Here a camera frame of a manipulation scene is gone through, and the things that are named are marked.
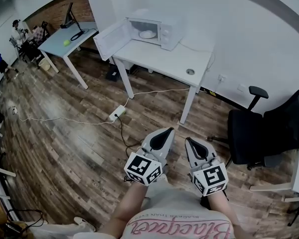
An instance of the wooden floor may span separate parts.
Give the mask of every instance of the wooden floor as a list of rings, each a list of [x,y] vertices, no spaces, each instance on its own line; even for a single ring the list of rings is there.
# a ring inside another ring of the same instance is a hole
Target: wooden floor
[[[103,122],[127,100],[121,80],[105,79],[107,65],[97,56],[75,51],[70,59],[89,88],[84,90],[65,63],[53,57],[60,70],[48,72],[26,67],[17,62],[24,74],[3,83],[0,110],[5,115],[3,147],[7,152],[4,168],[15,172],[8,178],[9,194],[16,208],[40,209],[50,223],[69,224],[81,216],[95,226],[105,223],[128,188],[123,182],[123,167],[127,160],[121,139],[120,122],[104,125],[83,125],[65,120],[21,122],[12,115],[17,106],[21,119],[65,117]],[[130,76],[134,92],[183,89],[186,85],[160,74],[149,74],[139,68]],[[208,135],[226,136],[227,116],[232,107],[200,92],[196,95],[184,125],[179,119],[187,91],[171,91],[136,95],[127,104],[122,116],[124,137],[128,144],[136,143],[148,133],[162,127],[176,129],[175,142],[168,157],[171,184],[198,194],[187,177],[184,140],[187,136],[204,139]],[[223,161],[229,158],[226,146],[214,144]],[[257,168],[232,164],[228,169],[226,190],[230,203],[239,215],[242,227],[256,238],[299,238],[299,221],[289,228],[294,215],[287,215],[288,203],[276,193],[252,193],[250,185],[288,182],[292,173],[292,153],[285,154],[280,167]],[[35,219],[22,213],[26,221]]]

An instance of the black cable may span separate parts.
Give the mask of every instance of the black cable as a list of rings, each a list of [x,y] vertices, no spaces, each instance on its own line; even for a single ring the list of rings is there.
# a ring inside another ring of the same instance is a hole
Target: black cable
[[[10,212],[12,212],[12,211],[17,211],[17,212],[37,212],[37,213],[40,213],[40,214],[41,214],[40,218],[39,218],[35,223],[26,226],[23,230],[21,230],[21,232],[20,232],[20,236],[15,236],[14,239],[17,239],[17,238],[21,237],[22,234],[23,234],[24,232],[26,232],[30,227],[36,227],[36,228],[37,228],[37,227],[40,227],[40,226],[42,226],[42,225],[44,224],[43,212],[42,212],[41,210],[33,210],[33,209],[25,209],[25,210],[20,210],[20,209],[10,209],[10,210],[8,210],[7,215],[8,215],[8,213],[10,213]],[[37,224],[41,219],[42,219],[42,224],[39,225],[39,226],[35,226],[35,224]]]
[[[119,116],[117,116],[117,114],[115,114],[114,116],[117,117],[120,120],[120,122],[121,122],[121,137],[122,137],[124,145],[126,146],[126,149],[125,149],[126,156],[129,158],[130,156],[128,155],[128,148],[131,148],[131,147],[134,147],[136,145],[139,145],[144,139],[138,141],[135,144],[127,145],[126,142],[125,142],[125,140],[124,140],[124,137],[123,137],[123,123],[122,123],[122,120],[120,119]]]

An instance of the white table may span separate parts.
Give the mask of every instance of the white table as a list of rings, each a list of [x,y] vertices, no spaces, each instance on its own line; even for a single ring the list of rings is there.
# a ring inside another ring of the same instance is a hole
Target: white table
[[[199,92],[211,54],[211,52],[193,51],[181,44],[178,44],[172,51],[168,51],[159,45],[131,40],[113,55],[113,59],[130,98],[134,97],[134,93],[123,61],[145,67],[150,73],[155,71],[188,84],[190,89],[180,119],[180,123],[184,124],[195,93]],[[187,69],[193,69],[195,74],[187,74]]]
[[[80,31],[76,24],[73,24],[69,28],[57,30],[45,42],[43,42],[38,49],[41,50],[44,57],[47,59],[47,61],[50,63],[52,68],[57,73],[59,72],[59,70],[52,63],[51,59],[47,56],[46,53],[50,53],[63,58],[64,62],[68,65],[74,76],[78,79],[79,83],[81,83],[81,85],[85,89],[87,89],[88,86],[86,85],[82,77],[79,75],[78,71],[75,69],[68,56],[72,53],[73,50],[75,50],[76,48],[79,49],[79,46],[83,42],[85,42],[88,38],[94,35],[97,32],[97,27],[95,22],[79,22],[79,24],[82,29],[89,29],[89,31],[87,31],[85,34],[82,34],[76,40],[71,41],[71,43],[68,46],[64,46],[63,42],[65,40],[70,40],[73,35]]]
[[[291,182],[277,184],[277,185],[264,185],[264,186],[251,186],[251,191],[281,191],[281,190],[292,190],[299,193],[299,150],[297,150],[297,156],[294,164],[294,171]],[[295,202],[299,201],[299,197],[285,198],[284,202]]]

